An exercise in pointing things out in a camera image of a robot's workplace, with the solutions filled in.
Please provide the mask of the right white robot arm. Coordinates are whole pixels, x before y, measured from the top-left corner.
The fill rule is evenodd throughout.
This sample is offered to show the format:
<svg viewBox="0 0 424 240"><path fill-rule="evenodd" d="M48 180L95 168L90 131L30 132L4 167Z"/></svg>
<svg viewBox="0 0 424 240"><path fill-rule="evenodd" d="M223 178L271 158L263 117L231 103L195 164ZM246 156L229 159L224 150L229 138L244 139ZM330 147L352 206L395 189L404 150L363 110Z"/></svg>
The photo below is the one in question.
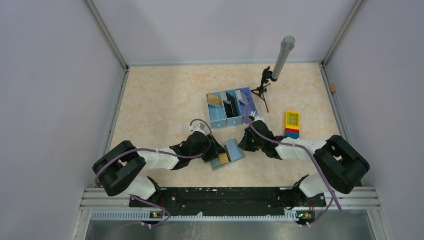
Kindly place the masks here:
<svg viewBox="0 0 424 240"><path fill-rule="evenodd" d="M307 206L315 196L335 190L348 195L371 169L370 164L343 137L333 135L324 141L302 140L288 135L276 136L255 111L239 147L246 152L262 151L277 160L298 160L316 164L318 173L299 180L293 200Z"/></svg>

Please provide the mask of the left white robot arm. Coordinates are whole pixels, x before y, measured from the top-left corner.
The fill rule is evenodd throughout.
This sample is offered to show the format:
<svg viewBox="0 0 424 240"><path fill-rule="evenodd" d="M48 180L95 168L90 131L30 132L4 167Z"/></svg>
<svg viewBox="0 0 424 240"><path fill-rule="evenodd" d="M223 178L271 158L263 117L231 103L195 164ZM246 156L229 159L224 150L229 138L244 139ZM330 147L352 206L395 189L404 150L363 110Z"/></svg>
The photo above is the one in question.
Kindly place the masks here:
<svg viewBox="0 0 424 240"><path fill-rule="evenodd" d="M160 202L158 184L142 172L150 170L177 171L187 167L192 160L202 159L208 163L225 154L208 127L200 120L198 126L189 126L191 134L181 143L167 148L137 148L125 140L99 159L92 167L95 181L109 197L120 194L135 195L149 207Z"/></svg>

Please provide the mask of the green leather card holder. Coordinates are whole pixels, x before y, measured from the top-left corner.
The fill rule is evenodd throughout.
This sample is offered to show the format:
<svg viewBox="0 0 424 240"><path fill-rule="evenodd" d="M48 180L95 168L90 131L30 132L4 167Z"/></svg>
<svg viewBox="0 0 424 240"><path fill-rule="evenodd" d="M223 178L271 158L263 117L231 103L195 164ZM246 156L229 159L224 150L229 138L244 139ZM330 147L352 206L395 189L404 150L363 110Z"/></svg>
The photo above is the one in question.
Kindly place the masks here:
<svg viewBox="0 0 424 240"><path fill-rule="evenodd" d="M239 147L239 142L236 139L232 139L226 142L224 145L225 153L228 155L230 162L228 164L220 164L219 156L209 162L209 165L213 171L220 170L226 166L229 166L235 162L238 162L246 157L244 151Z"/></svg>

